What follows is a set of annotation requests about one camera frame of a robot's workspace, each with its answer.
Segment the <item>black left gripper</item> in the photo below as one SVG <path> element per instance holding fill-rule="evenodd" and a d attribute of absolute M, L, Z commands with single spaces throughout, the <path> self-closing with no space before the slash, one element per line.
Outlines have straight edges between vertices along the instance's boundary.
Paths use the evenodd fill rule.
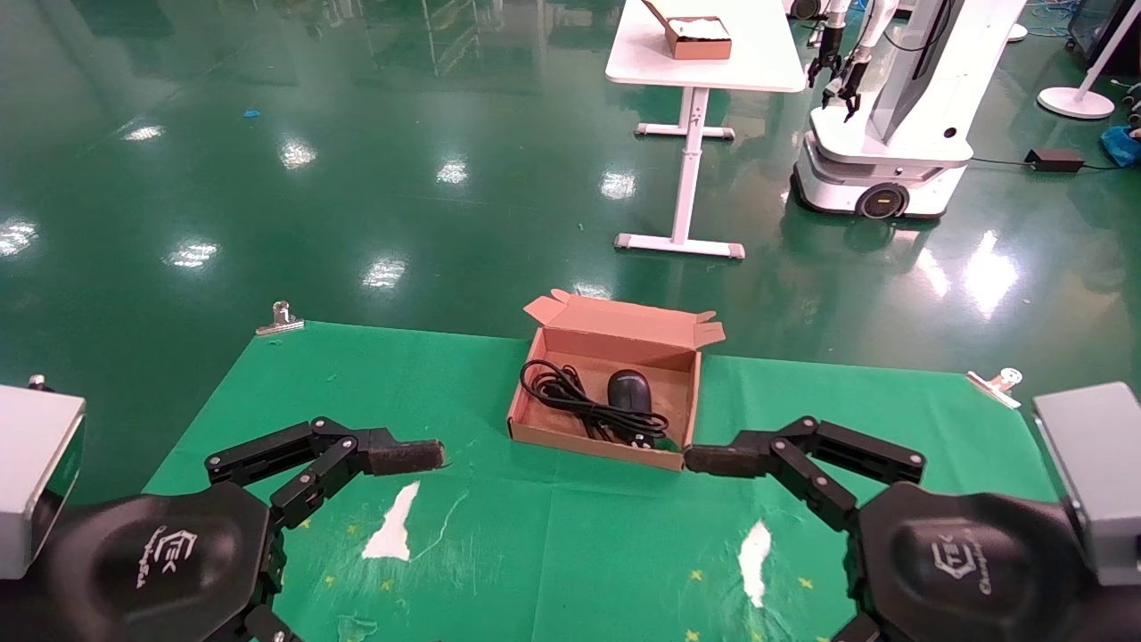
<path fill-rule="evenodd" d="M 21 580 L 5 641 L 301 641 L 272 610 L 270 509 L 236 483 L 68 509 Z"/>

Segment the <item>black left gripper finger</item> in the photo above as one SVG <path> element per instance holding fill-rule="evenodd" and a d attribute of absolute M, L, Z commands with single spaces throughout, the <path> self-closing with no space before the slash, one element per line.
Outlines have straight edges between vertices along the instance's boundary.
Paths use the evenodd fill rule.
<path fill-rule="evenodd" d="M 249 485 L 297 470 L 269 499 L 275 528 L 293 529 L 355 476 L 399 476 L 439 470 L 439 440 L 399 441 L 387 428 L 349 428 L 333 418 L 306 420 L 216 452 L 204 462 L 210 483 Z"/>

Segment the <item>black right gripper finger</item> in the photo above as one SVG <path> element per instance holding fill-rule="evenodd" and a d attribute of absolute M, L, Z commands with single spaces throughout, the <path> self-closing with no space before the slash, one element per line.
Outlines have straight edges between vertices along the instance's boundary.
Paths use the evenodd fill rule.
<path fill-rule="evenodd" d="M 919 452 L 809 416 L 772 432 L 741 431 L 725 446 L 691 444 L 683 460 L 688 470 L 720 478 L 771 476 L 837 533 L 855 528 L 857 499 L 819 462 L 885 485 L 920 483 L 926 463 Z"/>

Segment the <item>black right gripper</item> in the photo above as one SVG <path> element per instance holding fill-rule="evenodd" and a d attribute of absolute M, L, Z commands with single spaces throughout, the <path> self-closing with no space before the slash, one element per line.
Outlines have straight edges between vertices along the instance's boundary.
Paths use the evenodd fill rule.
<path fill-rule="evenodd" d="M 832 642 L 1136 641 L 1136 585 L 1104 585 L 1060 503 L 890 485 L 845 556 L 857 612 Z"/>

